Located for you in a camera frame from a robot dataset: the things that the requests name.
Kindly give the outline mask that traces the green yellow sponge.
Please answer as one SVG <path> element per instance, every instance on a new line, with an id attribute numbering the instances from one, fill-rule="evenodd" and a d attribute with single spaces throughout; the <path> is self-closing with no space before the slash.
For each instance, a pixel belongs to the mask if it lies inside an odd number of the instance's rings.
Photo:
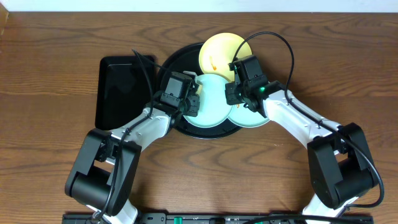
<path id="1" fill-rule="evenodd" d="M 199 95 L 202 91 L 203 85 L 198 81 L 198 75 L 195 72 L 183 71 L 183 74 L 188 75 L 194 80 L 194 90 L 197 95 Z"/>

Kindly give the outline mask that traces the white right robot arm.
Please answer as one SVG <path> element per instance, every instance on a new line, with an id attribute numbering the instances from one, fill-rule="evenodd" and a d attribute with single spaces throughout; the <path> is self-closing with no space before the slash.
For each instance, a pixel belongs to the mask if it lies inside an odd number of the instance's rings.
<path id="1" fill-rule="evenodd" d="M 370 189 L 384 184 L 377 171 L 363 130 L 355 123 L 342 126 L 300 102 L 285 85 L 259 79 L 225 85 L 229 105 L 244 103 L 253 112 L 281 125 L 307 149 L 310 180 L 315 195 L 303 215 L 337 218 Z"/>

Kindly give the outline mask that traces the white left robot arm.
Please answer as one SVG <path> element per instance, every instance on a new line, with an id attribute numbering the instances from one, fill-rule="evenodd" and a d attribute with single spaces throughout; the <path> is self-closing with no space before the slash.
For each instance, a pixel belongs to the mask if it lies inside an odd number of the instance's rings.
<path id="1" fill-rule="evenodd" d="M 197 114 L 200 98 L 159 91 L 142 113 L 110 131 L 86 135 L 65 184 L 65 193 L 93 209 L 87 223 L 134 223 L 137 209 L 129 194 L 141 152 L 164 137 L 183 115 Z"/>

